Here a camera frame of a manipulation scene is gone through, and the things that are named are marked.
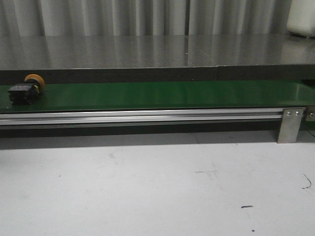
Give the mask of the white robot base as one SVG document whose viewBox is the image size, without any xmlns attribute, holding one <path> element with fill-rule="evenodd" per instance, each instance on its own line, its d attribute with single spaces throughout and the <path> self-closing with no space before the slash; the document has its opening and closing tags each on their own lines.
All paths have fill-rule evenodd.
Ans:
<svg viewBox="0 0 315 236">
<path fill-rule="evenodd" d="M 286 23 L 288 32 L 315 36 L 315 0 L 292 0 Z"/>
</svg>

